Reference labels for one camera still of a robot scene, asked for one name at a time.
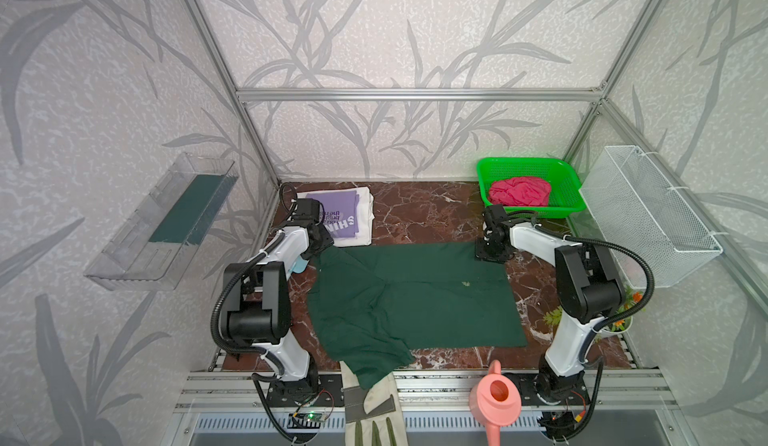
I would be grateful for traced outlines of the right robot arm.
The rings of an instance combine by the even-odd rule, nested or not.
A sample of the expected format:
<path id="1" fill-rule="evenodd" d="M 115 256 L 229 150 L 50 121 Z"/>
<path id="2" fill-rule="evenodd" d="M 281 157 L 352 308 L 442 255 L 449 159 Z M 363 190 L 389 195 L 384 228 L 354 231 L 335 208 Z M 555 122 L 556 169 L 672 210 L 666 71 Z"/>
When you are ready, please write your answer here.
<path id="1" fill-rule="evenodd" d="M 655 276 L 634 251 L 610 242 L 558 235 L 545 228 L 532 210 L 508 213 L 501 205 L 483 210 L 483 236 L 475 257 L 503 264 L 517 252 L 527 252 L 555 268 L 556 291 L 562 309 L 553 342 L 542 356 L 535 390 L 547 404 L 557 404 L 578 386 L 587 354 L 598 333 L 637 314 L 655 291 Z M 640 300 L 626 310 L 624 287 L 613 255 L 623 255 L 640 267 L 646 287 Z"/>

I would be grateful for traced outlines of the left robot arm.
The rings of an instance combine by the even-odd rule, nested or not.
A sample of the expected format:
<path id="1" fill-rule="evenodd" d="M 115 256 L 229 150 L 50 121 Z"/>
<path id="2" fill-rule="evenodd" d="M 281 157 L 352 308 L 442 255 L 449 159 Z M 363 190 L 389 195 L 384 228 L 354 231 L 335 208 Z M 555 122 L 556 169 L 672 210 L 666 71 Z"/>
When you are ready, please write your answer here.
<path id="1" fill-rule="evenodd" d="M 251 379 L 262 399 L 266 388 L 287 401 L 303 403 L 320 394 L 317 365 L 299 345 L 292 327 L 289 279 L 333 245 L 324 225 L 324 207 L 301 198 L 284 184 L 279 197 L 294 197 L 283 208 L 286 218 L 272 240 L 254 257 L 227 266 L 223 289 L 210 319 L 214 343 L 229 355 L 256 355 L 270 368 Z"/>

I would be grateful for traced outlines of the dark green t-shirt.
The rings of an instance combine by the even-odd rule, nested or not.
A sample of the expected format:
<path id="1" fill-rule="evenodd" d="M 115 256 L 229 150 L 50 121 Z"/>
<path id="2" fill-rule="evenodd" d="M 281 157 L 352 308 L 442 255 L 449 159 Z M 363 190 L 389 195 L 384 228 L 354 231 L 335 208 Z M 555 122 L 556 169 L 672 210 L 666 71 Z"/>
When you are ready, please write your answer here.
<path id="1" fill-rule="evenodd" d="M 504 266 L 471 243 L 330 248 L 307 304 L 321 347 L 365 389 L 418 349 L 527 344 Z"/>

